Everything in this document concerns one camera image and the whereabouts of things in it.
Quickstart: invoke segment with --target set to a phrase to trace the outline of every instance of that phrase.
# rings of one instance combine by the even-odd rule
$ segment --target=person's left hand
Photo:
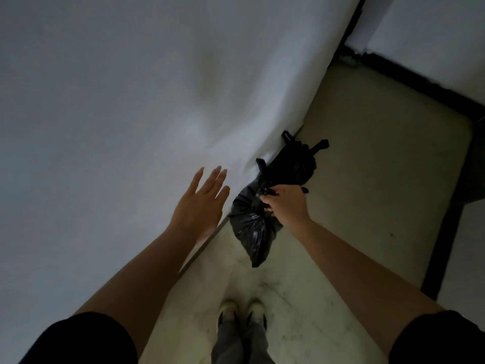
[[[230,191],[229,187],[225,186],[219,192],[226,179],[227,170],[221,171],[221,166],[218,166],[196,192],[203,173],[204,168],[201,168],[193,177],[189,189],[175,207],[168,226],[188,232],[194,238],[194,242],[207,239],[215,231]]]

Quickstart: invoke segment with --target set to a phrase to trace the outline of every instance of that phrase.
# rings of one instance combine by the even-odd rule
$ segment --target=person's right arm
[[[300,186],[277,185],[272,189],[277,195],[261,195],[261,200],[302,243],[386,354],[414,318],[444,310],[409,282],[312,221]]]

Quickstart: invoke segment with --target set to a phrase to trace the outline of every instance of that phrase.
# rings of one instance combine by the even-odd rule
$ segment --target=person's left arm
[[[197,190],[203,168],[175,208],[169,226],[75,312],[98,312],[130,334],[138,358],[148,342],[165,299],[197,240],[210,236],[222,217],[229,187],[220,192],[227,171],[212,171]]]

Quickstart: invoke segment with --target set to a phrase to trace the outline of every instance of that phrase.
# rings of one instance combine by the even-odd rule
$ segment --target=person
[[[197,190],[203,170],[195,174],[167,229],[72,317],[47,328],[21,363],[138,361],[183,262],[222,217],[227,171],[217,167]],[[475,324],[312,221],[299,186],[272,189],[276,195],[261,200],[305,247],[389,362],[483,361],[485,333]],[[222,304],[213,363],[273,363],[260,301],[249,306],[246,324],[242,331],[234,302]]]

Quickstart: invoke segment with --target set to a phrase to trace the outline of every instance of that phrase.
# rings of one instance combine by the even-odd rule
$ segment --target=forearm
[[[443,310],[403,278],[317,223],[309,221],[292,232],[386,354],[411,320]]]
[[[100,312],[114,318],[128,331],[140,357],[196,237],[168,228],[75,314]]]

